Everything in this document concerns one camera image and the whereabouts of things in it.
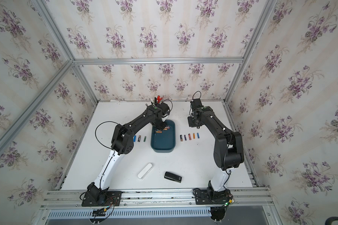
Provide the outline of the teal plastic storage box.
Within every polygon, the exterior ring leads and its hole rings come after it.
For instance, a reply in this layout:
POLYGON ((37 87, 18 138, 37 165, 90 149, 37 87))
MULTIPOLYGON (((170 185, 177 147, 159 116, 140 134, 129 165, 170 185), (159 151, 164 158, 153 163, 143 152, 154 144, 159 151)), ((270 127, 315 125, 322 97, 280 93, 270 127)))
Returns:
POLYGON ((152 126, 151 132, 151 148, 156 153, 172 152, 176 146, 176 126, 174 121, 166 120, 166 127, 163 130, 158 130, 152 126))

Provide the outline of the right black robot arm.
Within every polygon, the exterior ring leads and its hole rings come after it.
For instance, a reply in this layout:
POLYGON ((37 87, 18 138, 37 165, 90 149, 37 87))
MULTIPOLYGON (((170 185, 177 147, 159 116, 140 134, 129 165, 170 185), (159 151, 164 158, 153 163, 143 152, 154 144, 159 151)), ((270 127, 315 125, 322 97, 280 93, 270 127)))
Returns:
POLYGON ((199 129, 205 126, 215 139, 213 157, 221 172, 209 181, 207 192, 210 196, 223 195, 232 171, 244 163, 243 137, 227 128, 213 109, 204 106, 199 98, 194 98, 190 107, 189 127, 199 129))

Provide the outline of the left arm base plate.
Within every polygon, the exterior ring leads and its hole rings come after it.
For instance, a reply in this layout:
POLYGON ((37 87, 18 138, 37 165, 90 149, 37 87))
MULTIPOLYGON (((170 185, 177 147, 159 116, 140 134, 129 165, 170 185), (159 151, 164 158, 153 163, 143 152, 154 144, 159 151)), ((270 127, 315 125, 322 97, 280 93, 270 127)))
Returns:
POLYGON ((101 192, 98 195, 94 195, 85 192, 84 197, 82 198, 82 207, 104 207, 104 206, 119 206, 121 202, 122 192, 121 191, 107 191, 101 192))

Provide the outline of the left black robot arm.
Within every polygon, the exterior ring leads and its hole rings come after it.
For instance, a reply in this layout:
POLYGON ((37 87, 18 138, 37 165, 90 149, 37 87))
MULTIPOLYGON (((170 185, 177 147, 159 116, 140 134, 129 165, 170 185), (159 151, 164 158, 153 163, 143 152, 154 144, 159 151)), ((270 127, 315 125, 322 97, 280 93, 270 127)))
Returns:
POLYGON ((87 194, 93 198, 104 195, 110 187, 115 171, 125 155, 129 154, 134 147, 134 136, 147 124, 151 124, 158 130, 166 126, 166 118, 171 109, 166 103, 152 103, 145 111, 132 121, 121 125, 117 124, 114 129, 111 146, 112 151, 98 177, 87 187, 87 194))

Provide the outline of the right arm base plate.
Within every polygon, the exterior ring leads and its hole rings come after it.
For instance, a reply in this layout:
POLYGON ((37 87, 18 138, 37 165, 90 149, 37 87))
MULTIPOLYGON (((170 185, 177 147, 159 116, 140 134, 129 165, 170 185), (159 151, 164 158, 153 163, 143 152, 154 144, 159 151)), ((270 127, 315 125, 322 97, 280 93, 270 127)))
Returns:
POLYGON ((233 195, 228 189, 216 192, 211 188, 202 190, 194 188, 192 194, 197 205, 217 204, 227 206, 233 203, 233 195))

